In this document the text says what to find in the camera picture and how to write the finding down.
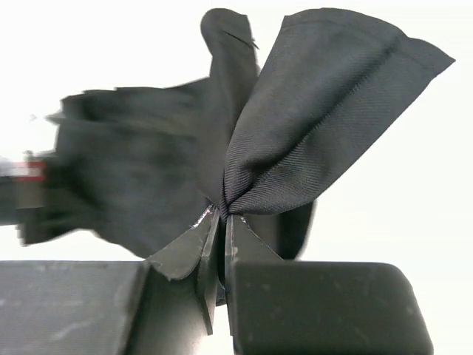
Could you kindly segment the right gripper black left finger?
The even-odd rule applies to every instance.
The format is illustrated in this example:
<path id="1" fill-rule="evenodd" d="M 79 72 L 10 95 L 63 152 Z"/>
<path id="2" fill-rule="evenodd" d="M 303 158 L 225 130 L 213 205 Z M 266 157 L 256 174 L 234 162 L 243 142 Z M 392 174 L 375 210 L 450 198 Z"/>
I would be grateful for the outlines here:
<path id="1" fill-rule="evenodd" d="M 212 334 L 220 216 L 143 261 L 4 261 L 3 354 L 194 354 Z"/>

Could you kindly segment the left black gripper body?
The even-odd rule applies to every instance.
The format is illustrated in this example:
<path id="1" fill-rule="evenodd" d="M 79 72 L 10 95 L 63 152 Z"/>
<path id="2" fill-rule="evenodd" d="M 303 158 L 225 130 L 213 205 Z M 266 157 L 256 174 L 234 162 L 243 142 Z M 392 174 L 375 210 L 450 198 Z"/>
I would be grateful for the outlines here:
<path id="1" fill-rule="evenodd" d="M 45 162 L 32 151 L 14 162 L 1 157 L 1 225 L 22 224 L 44 206 Z"/>

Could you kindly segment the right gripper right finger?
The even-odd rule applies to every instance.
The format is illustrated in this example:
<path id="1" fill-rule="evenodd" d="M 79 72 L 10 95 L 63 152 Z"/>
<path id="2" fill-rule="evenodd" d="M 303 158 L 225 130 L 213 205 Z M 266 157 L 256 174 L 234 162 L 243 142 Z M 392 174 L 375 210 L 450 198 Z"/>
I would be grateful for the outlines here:
<path id="1" fill-rule="evenodd" d="M 237 354 L 433 352 L 399 268 L 283 260 L 239 216 L 226 226 L 225 288 Z"/>

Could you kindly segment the black pleated skirt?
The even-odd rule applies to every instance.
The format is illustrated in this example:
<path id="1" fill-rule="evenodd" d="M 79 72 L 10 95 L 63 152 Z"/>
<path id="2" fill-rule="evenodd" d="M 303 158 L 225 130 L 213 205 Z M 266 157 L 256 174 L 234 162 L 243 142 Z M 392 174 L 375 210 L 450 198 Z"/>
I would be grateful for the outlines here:
<path id="1" fill-rule="evenodd" d="M 453 64 L 433 44 L 351 10 L 285 16 L 263 67 L 247 16 L 209 10 L 206 78 L 92 89 L 52 116 L 44 204 L 24 244 L 76 229 L 146 258 L 209 207 L 242 215 L 285 259 L 315 200 Z"/>

